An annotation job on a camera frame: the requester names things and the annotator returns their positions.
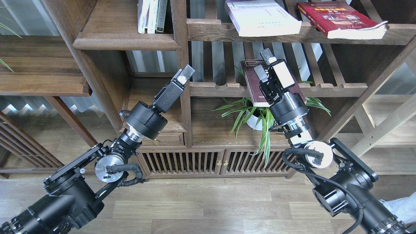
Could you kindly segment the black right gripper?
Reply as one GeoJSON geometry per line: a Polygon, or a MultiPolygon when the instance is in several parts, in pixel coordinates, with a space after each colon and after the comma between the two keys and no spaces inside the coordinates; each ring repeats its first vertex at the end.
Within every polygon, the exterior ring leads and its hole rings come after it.
{"type": "Polygon", "coordinates": [[[275,118],[272,127],[308,128],[303,119],[309,111],[306,100],[286,61],[276,59],[269,48],[263,49],[260,55],[267,64],[268,73],[263,65],[257,65],[254,71],[260,80],[260,89],[270,105],[269,110],[275,118]]]}

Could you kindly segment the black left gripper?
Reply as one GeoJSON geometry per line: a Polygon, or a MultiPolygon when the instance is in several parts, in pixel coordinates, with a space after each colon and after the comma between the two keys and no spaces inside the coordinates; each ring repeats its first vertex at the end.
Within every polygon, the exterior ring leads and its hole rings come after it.
{"type": "Polygon", "coordinates": [[[194,72],[190,65],[186,65],[177,71],[176,78],[162,87],[151,106],[142,101],[135,105],[126,119],[129,126],[127,135],[131,140],[141,140],[145,137],[154,140],[159,135],[168,123],[162,113],[166,113],[180,97],[194,72]]]}

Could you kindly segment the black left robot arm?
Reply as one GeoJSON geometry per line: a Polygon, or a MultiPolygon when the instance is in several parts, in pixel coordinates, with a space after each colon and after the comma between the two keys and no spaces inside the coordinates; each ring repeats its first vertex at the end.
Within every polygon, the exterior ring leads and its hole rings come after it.
{"type": "Polygon", "coordinates": [[[152,105],[138,102],[122,110],[129,126],[110,146],[99,143],[46,178],[46,195],[1,226],[2,234],[67,234],[95,219],[103,200],[116,188],[146,182],[137,163],[144,138],[154,140],[166,126],[167,112],[180,97],[195,70],[186,65],[155,96],[152,105]]]}

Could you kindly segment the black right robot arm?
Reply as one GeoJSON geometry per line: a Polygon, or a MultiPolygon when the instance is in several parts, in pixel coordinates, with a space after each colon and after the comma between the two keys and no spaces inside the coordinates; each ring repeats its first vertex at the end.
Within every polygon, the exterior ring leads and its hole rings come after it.
{"type": "Polygon", "coordinates": [[[355,223],[344,233],[361,226],[368,234],[414,234],[415,225],[407,226],[370,193],[377,174],[339,139],[314,140],[303,117],[308,107],[286,62],[273,56],[269,48],[261,51],[267,65],[254,70],[260,90],[269,103],[269,131],[282,132],[290,148],[282,153],[284,163],[305,174],[315,188],[313,194],[331,215],[350,214],[355,223]]]}

